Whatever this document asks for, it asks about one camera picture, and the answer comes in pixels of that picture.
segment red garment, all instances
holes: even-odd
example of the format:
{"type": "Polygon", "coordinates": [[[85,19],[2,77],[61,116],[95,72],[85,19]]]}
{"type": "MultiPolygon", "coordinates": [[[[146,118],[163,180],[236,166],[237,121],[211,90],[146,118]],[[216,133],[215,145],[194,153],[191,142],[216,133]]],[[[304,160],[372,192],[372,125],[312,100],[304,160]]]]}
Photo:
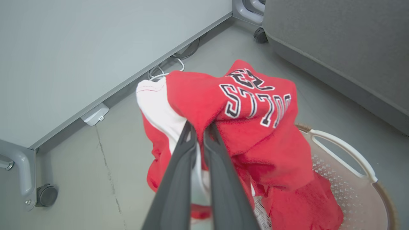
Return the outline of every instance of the red garment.
{"type": "MultiPolygon", "coordinates": [[[[314,174],[310,147],[294,125],[298,108],[293,82],[265,76],[238,60],[221,78],[174,71],[157,83],[142,81],[137,99],[153,142],[148,184],[154,191],[183,119],[195,127],[201,145],[205,128],[215,121],[252,207],[251,184],[263,196],[274,230],[340,226],[343,215],[330,184],[314,174]]],[[[194,216],[207,217],[206,208],[192,207],[194,216]]]]}

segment laundry basket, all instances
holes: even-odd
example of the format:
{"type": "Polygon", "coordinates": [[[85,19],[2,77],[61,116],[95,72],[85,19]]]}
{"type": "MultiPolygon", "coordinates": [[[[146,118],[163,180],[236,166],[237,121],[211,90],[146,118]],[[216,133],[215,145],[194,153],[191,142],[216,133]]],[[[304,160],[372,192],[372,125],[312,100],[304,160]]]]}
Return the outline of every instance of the laundry basket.
{"type": "Polygon", "coordinates": [[[352,146],[331,134],[302,124],[297,127],[311,146],[313,169],[331,182],[331,190],[344,213],[340,230],[397,230],[396,209],[368,161],[352,146]],[[354,170],[316,137],[349,153],[366,175],[354,170]]]}

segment gray upholstery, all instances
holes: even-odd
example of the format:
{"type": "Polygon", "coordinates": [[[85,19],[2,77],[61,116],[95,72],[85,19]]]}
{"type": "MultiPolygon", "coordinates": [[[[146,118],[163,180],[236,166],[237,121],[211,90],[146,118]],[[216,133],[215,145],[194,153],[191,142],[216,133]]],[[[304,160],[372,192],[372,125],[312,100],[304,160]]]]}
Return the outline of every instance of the gray upholstery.
{"type": "Polygon", "coordinates": [[[274,50],[409,135],[409,2],[267,0],[274,50]]]}

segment floor crack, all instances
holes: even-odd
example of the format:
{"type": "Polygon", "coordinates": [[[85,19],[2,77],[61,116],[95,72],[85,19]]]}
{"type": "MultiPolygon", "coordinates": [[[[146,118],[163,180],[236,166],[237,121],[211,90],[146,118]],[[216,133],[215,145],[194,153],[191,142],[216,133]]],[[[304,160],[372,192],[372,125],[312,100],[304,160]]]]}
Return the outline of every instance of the floor crack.
{"type": "Polygon", "coordinates": [[[102,153],[102,156],[103,156],[103,161],[104,161],[104,163],[105,163],[105,168],[106,168],[107,173],[108,173],[108,180],[109,180],[109,183],[110,183],[110,185],[111,185],[111,193],[112,193],[112,195],[113,195],[114,198],[115,198],[115,202],[117,203],[119,214],[120,214],[122,217],[124,217],[123,214],[122,214],[121,206],[119,205],[119,201],[118,201],[117,195],[116,195],[116,193],[115,193],[115,185],[114,185],[114,181],[113,181],[113,179],[112,179],[111,169],[108,167],[108,163],[106,162],[105,152],[104,152],[103,147],[102,147],[102,142],[101,142],[101,137],[99,136],[98,127],[95,126],[95,128],[96,128],[97,136],[98,136],[98,142],[99,142],[98,145],[99,145],[99,148],[101,149],[101,153],[102,153]]]}

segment gray caster wheel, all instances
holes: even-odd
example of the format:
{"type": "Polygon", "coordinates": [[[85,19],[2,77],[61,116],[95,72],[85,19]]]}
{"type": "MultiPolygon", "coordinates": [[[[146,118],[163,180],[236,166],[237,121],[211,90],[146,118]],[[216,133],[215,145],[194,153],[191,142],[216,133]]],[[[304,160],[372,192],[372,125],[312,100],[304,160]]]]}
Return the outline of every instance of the gray caster wheel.
{"type": "Polygon", "coordinates": [[[57,189],[50,184],[45,184],[37,188],[36,207],[48,207],[54,204],[57,199],[57,189]]]}
{"type": "Polygon", "coordinates": [[[266,34],[265,34],[265,32],[264,32],[264,29],[261,28],[261,27],[258,28],[258,29],[256,30],[256,32],[254,32],[253,37],[254,37],[254,39],[256,39],[256,41],[257,41],[258,43],[266,43],[266,42],[268,42],[267,36],[266,36],[266,34]]]}

